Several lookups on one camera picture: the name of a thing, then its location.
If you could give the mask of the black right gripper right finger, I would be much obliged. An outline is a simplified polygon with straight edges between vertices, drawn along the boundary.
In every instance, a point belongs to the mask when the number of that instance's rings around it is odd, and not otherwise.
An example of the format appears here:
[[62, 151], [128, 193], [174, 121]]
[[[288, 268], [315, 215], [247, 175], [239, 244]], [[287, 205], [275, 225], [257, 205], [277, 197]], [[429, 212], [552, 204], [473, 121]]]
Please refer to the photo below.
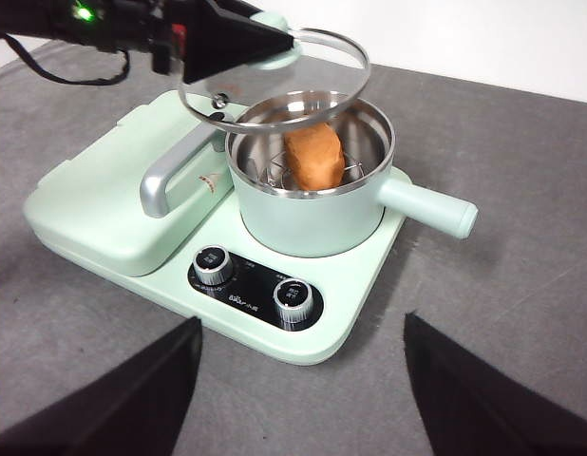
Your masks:
[[415, 313], [411, 390], [436, 455], [587, 455], [587, 421], [512, 380]]

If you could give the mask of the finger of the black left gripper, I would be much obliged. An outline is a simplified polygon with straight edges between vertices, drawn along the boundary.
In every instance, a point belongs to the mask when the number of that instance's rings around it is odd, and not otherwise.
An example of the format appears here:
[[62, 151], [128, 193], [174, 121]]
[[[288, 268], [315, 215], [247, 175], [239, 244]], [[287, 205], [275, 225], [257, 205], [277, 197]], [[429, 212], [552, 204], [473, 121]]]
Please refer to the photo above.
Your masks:
[[260, 12], [245, 1], [183, 1], [182, 80], [192, 84], [292, 48], [294, 38], [288, 32], [252, 18]]

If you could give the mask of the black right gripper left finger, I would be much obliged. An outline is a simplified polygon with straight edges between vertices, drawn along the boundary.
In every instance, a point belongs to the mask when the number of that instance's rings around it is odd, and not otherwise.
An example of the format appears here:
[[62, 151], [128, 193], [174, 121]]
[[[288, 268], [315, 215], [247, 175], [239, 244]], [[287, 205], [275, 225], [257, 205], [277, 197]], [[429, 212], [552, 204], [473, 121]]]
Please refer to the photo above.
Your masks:
[[198, 318], [0, 433], [0, 455], [169, 455], [193, 398]]

